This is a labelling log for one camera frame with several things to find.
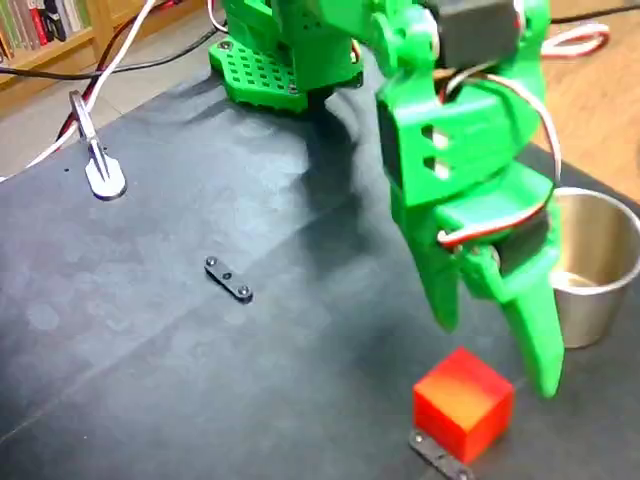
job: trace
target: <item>wooden shelf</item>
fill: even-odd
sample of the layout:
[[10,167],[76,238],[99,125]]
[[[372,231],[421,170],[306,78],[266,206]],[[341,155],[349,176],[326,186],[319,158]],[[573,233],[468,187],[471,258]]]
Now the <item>wooden shelf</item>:
[[[55,60],[60,55],[63,55],[73,50],[74,48],[90,42],[92,39],[93,29],[87,28],[75,33],[65,42],[55,40],[35,51],[17,50],[15,57],[13,57],[9,62],[9,66],[12,68],[21,68],[24,70],[36,68],[40,65],[46,64],[47,62]],[[11,80],[13,80],[13,77],[4,75],[0,77],[0,85]]]
[[[83,71],[97,63],[114,29],[135,15],[143,3],[143,0],[88,0],[92,28],[77,32],[66,42],[54,41],[36,51],[16,51],[9,66],[59,73]],[[184,0],[165,12],[149,17],[137,39],[157,32],[196,11],[206,15],[206,0]],[[0,76],[0,117],[20,107],[53,83],[53,80]]]

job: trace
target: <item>small metal plate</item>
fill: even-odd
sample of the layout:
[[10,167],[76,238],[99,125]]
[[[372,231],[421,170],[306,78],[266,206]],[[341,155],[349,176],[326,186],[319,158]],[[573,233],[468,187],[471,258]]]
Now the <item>small metal plate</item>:
[[204,262],[204,268],[209,275],[239,302],[249,303],[253,300],[253,291],[251,288],[219,258],[207,257]]
[[469,467],[459,462],[424,432],[413,430],[409,445],[448,480],[475,480]]

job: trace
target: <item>book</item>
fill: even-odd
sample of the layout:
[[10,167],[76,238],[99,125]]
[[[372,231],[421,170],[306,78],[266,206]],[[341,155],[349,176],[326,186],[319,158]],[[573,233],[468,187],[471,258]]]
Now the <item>book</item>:
[[71,30],[71,24],[69,23],[69,17],[67,17],[67,12],[64,10],[64,2],[62,0],[55,0],[56,10],[58,11],[58,15],[60,15],[60,21],[62,22],[62,27],[64,28],[65,36],[69,38],[73,33]]
[[47,43],[49,43],[49,41],[47,40],[47,36],[44,33],[44,25],[42,24],[42,19],[40,18],[40,14],[38,13],[38,9],[36,8],[36,0],[27,0],[27,6],[29,7],[29,13],[31,14],[33,26],[36,29],[38,42],[40,42],[41,47],[44,47]]
[[18,36],[20,37],[20,46],[19,48],[24,48],[26,50],[31,50],[31,45],[29,44],[29,37],[27,36],[27,31],[24,28],[24,23],[20,17],[20,10],[18,10],[18,5],[16,4],[16,0],[9,0],[9,8],[11,9],[11,17],[16,24],[16,31],[18,32]]
[[0,19],[0,63],[4,63],[5,57],[9,57],[9,41],[4,22]]
[[42,27],[44,28],[44,34],[45,37],[47,37],[47,42],[53,42],[55,33],[53,28],[51,28],[51,24],[47,21],[47,9],[44,6],[44,0],[36,0],[36,8],[38,9],[38,15],[40,15],[40,20],[42,21]]
[[16,48],[21,48],[20,37],[16,31],[16,24],[13,21],[8,0],[0,0],[0,19],[2,19],[7,31],[8,38],[6,39],[11,45],[11,50],[14,51]]
[[58,13],[58,7],[56,6],[56,0],[44,0],[44,6],[46,10],[46,23],[47,28],[51,28],[55,38],[64,42],[67,40],[67,32],[64,30],[62,24],[62,18]]
[[76,11],[76,4],[73,0],[64,0],[64,10],[67,12],[69,18],[69,25],[71,25],[72,32],[79,32],[82,30],[82,24],[80,23],[80,16]]
[[82,28],[89,28],[91,26],[91,17],[89,16],[89,9],[87,8],[87,0],[75,0],[78,14],[80,15],[80,21],[82,22]]
[[36,33],[36,27],[33,25],[33,19],[31,18],[31,12],[27,6],[26,0],[14,0],[18,6],[18,12],[20,12],[20,21],[24,25],[24,29],[27,32],[27,41],[31,46],[31,50],[37,50],[40,48],[40,42],[38,41],[38,34]]
[[4,7],[4,2],[0,0],[0,41],[2,42],[5,56],[13,58],[15,47],[13,43],[13,34],[11,33],[11,26],[9,25],[10,22],[13,22],[13,19],[8,16],[8,9],[5,10]]

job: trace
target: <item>wooden floor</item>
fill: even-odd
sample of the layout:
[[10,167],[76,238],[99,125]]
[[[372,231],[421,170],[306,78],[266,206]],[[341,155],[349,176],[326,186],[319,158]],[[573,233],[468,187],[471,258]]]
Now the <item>wooden floor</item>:
[[[551,3],[555,17],[624,4]],[[600,21],[611,27],[612,40],[605,50],[591,58],[545,62],[547,104],[566,161],[640,202],[640,11]],[[542,136],[537,141],[544,145]]]

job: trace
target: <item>green perforated base plate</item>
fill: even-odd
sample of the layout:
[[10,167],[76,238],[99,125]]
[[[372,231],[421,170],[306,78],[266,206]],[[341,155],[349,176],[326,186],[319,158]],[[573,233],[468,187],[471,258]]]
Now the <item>green perforated base plate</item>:
[[209,59],[224,74],[227,92],[236,102],[294,112],[308,107],[284,55],[256,52],[228,37],[209,49]]

